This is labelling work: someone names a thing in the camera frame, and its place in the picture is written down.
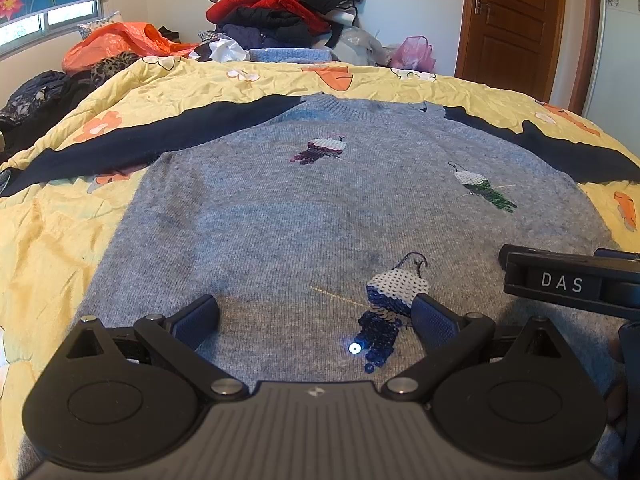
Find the door frame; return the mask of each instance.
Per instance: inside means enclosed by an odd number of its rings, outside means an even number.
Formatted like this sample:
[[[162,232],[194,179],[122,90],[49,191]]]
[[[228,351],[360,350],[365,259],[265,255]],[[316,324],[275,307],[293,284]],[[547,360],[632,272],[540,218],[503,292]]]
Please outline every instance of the door frame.
[[[460,29],[460,46],[458,47],[458,60],[456,61],[456,73],[457,78],[462,78],[464,63],[466,59],[466,53],[468,50],[469,33],[471,28],[471,20],[473,19],[473,7],[474,0],[464,0],[462,9],[462,28]],[[564,10],[566,8],[566,0],[562,0],[561,8],[559,9],[560,20],[558,20],[558,26],[554,34],[554,49],[551,54],[551,67],[546,79],[545,92],[543,98],[548,102],[551,97],[551,91],[554,86],[554,80],[556,78],[556,70],[558,68],[558,58],[560,56],[560,45],[562,41],[562,27],[564,25]],[[587,93],[589,90],[589,84],[591,81],[591,67],[593,66],[593,60],[595,58],[596,44],[598,38],[598,28],[600,20],[600,0],[596,0],[594,4],[593,0],[588,0],[587,9],[585,12],[585,27],[582,38],[582,47],[580,50],[580,58],[578,61],[578,70],[574,82],[574,89],[572,91],[571,105],[569,110],[575,111],[574,108],[579,108],[577,114],[582,113],[584,102],[586,101]]]

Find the red sweater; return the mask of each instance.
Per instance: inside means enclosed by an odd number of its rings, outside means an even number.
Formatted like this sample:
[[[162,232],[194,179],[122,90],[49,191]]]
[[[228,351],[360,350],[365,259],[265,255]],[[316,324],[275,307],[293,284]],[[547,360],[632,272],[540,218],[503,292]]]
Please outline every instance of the red sweater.
[[[328,23],[303,7],[298,0],[220,0],[207,11],[207,20],[219,23],[236,7],[266,7],[273,10],[288,10],[300,16],[309,27],[312,35],[316,36],[329,30]]]

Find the window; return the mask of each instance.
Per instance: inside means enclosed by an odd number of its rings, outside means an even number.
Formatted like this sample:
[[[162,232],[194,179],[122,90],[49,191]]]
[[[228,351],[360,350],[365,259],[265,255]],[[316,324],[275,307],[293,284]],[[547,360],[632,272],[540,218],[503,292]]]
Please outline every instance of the window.
[[[95,20],[100,17],[101,13],[102,6],[94,0],[60,7],[10,22],[0,27],[0,56],[40,41],[47,36],[69,31],[78,23]]]

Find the orange plastic bag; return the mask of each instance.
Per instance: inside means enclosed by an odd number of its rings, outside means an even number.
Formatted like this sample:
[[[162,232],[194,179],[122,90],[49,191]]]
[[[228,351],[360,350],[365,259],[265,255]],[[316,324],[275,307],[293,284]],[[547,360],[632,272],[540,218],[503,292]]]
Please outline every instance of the orange plastic bag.
[[[174,43],[148,23],[112,23],[97,30],[66,53],[62,70],[73,75],[101,59],[127,50],[139,56],[188,56],[198,43]]]

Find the window frame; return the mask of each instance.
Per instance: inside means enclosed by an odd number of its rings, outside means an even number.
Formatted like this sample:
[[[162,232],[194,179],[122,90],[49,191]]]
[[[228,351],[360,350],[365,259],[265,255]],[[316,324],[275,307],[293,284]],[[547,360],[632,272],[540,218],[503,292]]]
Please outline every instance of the window frame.
[[[89,23],[94,22],[95,20],[100,20],[104,16],[102,2],[103,0],[92,0],[92,3],[94,4],[94,12],[92,14],[86,14],[84,16],[80,16],[79,18],[65,20],[64,22],[59,22],[54,25],[49,25],[48,11],[37,13],[36,16],[38,16],[38,19],[40,21],[40,30],[32,32],[31,34],[21,36],[20,38],[10,41],[9,43],[0,45],[0,61],[6,59],[9,56],[12,56],[13,54],[17,54],[18,52],[26,50],[27,48],[31,48],[32,46],[73,32],[81,23]],[[72,5],[83,3],[86,3],[86,1],[75,2],[64,7],[70,7]]]

